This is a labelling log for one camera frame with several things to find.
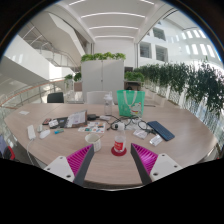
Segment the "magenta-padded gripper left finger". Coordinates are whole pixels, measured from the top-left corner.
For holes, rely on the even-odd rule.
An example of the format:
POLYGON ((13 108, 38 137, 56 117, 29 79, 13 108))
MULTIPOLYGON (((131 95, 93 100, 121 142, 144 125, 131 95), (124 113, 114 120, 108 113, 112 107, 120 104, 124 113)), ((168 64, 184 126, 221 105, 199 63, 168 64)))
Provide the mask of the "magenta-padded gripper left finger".
POLYGON ((82 186, 93 155, 94 146, 90 144, 67 157, 57 157, 44 170, 82 186))

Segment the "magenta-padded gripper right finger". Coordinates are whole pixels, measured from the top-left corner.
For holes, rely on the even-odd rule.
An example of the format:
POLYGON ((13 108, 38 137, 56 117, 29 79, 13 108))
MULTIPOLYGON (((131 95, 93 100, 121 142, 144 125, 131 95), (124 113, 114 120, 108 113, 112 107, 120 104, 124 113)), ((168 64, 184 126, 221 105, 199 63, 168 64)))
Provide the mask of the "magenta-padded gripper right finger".
POLYGON ((167 154, 156 154, 143 146, 132 143, 131 155, 143 185, 177 172, 182 167, 167 154))

